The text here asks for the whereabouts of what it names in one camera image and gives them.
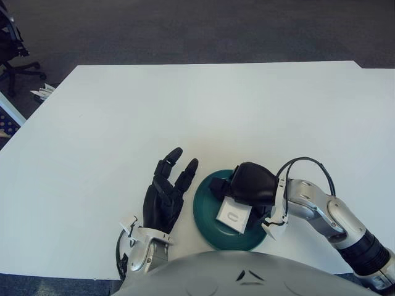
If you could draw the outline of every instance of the tabletop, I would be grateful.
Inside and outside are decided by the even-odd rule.
[[[0,273],[118,279],[119,221],[137,215],[157,161],[199,168],[184,195],[169,259],[212,250],[197,230],[194,193],[210,173],[245,161],[272,172],[321,161],[336,195],[395,249],[394,70],[354,62],[78,66],[0,151]],[[292,178],[328,192],[313,164]],[[256,249],[346,273],[324,237],[291,217]]]

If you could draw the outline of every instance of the floor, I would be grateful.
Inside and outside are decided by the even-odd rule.
[[[47,83],[81,64],[355,60],[395,67],[393,0],[4,0]],[[38,77],[10,101],[29,117]],[[0,83],[6,95],[7,81]],[[0,149],[7,140],[0,138]],[[0,275],[0,295],[108,295],[106,281]]]

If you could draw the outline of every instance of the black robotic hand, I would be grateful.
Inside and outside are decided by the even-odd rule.
[[[196,158],[192,159],[174,186],[171,185],[167,178],[182,153],[181,148],[176,148],[163,160],[159,160],[156,166],[154,179],[148,187],[143,205],[143,226],[146,228],[170,234],[180,215],[184,203],[183,194],[191,185],[199,164]]]

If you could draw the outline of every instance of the black cable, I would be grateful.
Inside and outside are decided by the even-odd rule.
[[[123,236],[123,234],[126,233],[125,230],[122,230],[121,233],[118,236],[118,240],[117,240],[117,246],[115,247],[115,260],[117,262],[117,269],[118,269],[118,273],[119,273],[119,278],[123,281],[126,277],[126,272],[122,266],[122,259],[120,256],[120,252],[119,252],[119,245],[120,245],[120,241],[121,238]]]
[[[291,167],[294,165],[295,162],[298,162],[300,160],[308,160],[310,162],[314,162],[315,164],[317,164],[320,169],[323,171],[324,175],[326,176],[326,179],[328,180],[328,184],[329,184],[329,188],[331,191],[331,195],[336,196],[336,190],[335,190],[335,184],[333,184],[333,180],[332,177],[329,175],[328,171],[326,170],[326,168],[323,166],[322,163],[318,162],[317,160],[315,160],[314,158],[311,157],[298,157],[298,158],[294,158],[292,160],[290,160],[289,162],[285,163],[278,171],[276,177],[279,178],[281,173],[283,172],[283,170],[288,167],[288,170],[286,172],[286,176],[285,176],[285,182],[288,182],[288,175],[289,175],[289,171],[291,170]],[[285,190],[284,190],[284,196],[285,198],[285,215],[288,214],[288,193],[286,190],[286,186],[285,186]]]

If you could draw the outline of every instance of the teal round dish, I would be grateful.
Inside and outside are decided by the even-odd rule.
[[[209,189],[212,178],[227,179],[232,170],[221,170],[206,177],[199,185],[193,200],[193,216],[197,228],[206,241],[217,250],[248,251],[259,245],[266,236],[260,225],[238,233],[216,220],[222,202]]]

